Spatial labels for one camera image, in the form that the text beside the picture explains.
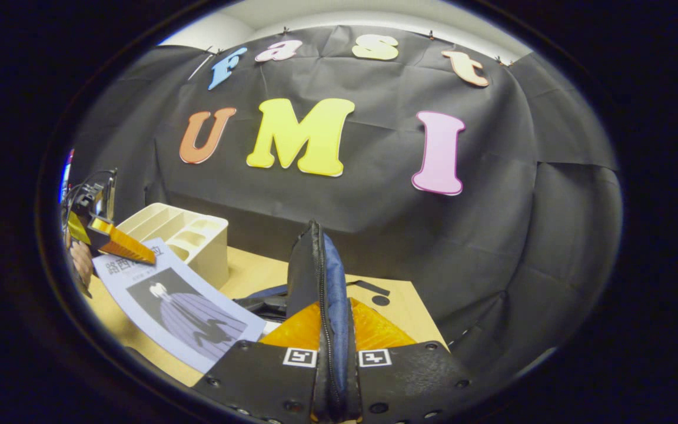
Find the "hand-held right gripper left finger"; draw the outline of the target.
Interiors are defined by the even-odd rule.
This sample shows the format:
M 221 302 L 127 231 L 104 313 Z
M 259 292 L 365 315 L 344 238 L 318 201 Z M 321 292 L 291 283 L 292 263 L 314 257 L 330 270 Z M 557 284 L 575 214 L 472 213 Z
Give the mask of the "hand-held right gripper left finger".
M 313 423 L 320 319 L 318 303 L 313 303 L 261 341 L 239 341 L 194 391 L 264 423 Z

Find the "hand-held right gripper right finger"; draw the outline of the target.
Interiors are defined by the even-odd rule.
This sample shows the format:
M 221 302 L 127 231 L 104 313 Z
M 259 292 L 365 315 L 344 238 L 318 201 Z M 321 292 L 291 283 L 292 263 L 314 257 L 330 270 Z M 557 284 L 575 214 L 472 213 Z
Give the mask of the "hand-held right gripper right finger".
M 358 423 L 444 423 L 473 406 L 473 376 L 436 340 L 415 342 L 350 299 Z

